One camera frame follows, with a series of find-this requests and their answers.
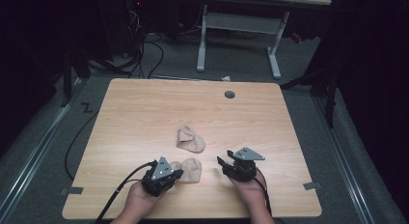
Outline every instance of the person's left hand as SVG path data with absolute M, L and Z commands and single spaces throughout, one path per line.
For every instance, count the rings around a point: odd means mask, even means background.
M 159 197 L 150 196 L 140 182 L 136 182 L 129 188 L 125 206 L 121 214 L 114 219 L 113 224 L 134 224 L 151 213 L 154 206 L 165 195 Z

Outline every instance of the hand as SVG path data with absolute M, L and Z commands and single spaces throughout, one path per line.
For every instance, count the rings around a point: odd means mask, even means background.
M 140 182 L 134 183 L 129 188 L 123 211 L 112 223 L 135 224 L 139 222 L 151 213 L 165 193 L 160 194 L 159 197 L 150 196 Z
M 229 178 L 237 189 L 241 201 L 246 205 L 250 213 L 252 224 L 274 224 L 273 217 L 265 206 L 265 179 L 261 172 L 257 170 L 256 179 L 261 182 L 261 187 L 256 181 L 238 182 Z

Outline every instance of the table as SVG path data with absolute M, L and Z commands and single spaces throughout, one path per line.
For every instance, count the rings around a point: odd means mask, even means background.
M 234 92 L 226 98 L 225 92 Z M 190 126 L 206 142 L 193 154 L 178 149 L 177 131 Z M 67 219 L 97 218 L 121 181 L 140 165 L 197 158 L 199 183 L 177 183 L 149 218 L 238 218 L 249 214 L 222 174 L 216 156 L 249 147 L 265 156 L 256 161 L 266 177 L 275 217 L 318 216 L 321 207 L 279 85 L 274 83 L 114 79 L 75 176 L 81 194 L 69 194 Z M 141 179 L 146 170 L 133 178 Z M 105 218 L 123 208 L 127 184 Z
M 313 5 L 330 5 L 331 0 L 277 0 L 288 3 L 306 3 Z M 275 79 L 281 78 L 280 69 L 277 63 L 276 51 L 280 43 L 280 39 L 286 28 L 286 23 L 289 17 L 289 11 L 284 12 L 281 18 L 265 18 L 254 17 L 237 14 L 220 14 L 208 13 L 207 5 L 204 5 L 202 18 L 202 36 L 199 45 L 198 54 L 198 71 L 205 70 L 205 52 L 206 52 L 206 29 L 218 28 L 235 31 L 256 32 L 263 34 L 275 34 L 276 38 L 272 42 L 271 47 L 267 47 L 267 55 L 270 61 L 270 67 Z

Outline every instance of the beige sock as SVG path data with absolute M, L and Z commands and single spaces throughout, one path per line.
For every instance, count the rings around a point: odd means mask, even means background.
M 198 183 L 201 180 L 202 163 L 197 158 L 188 158 L 182 163 L 173 161 L 170 165 L 173 170 L 183 170 L 183 175 L 177 180 L 178 182 Z
M 205 149 L 205 140 L 189 126 L 182 125 L 178 131 L 177 147 L 199 153 Z

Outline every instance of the crumpled sock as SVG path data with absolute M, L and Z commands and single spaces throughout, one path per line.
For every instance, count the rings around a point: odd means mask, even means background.
M 173 170 L 182 169 L 183 175 L 178 182 L 198 183 L 202 175 L 202 163 L 197 158 L 187 158 L 182 163 L 173 161 L 170 163 Z
M 199 153 L 205 149 L 205 140 L 189 126 L 182 125 L 178 131 L 177 147 L 193 153 Z

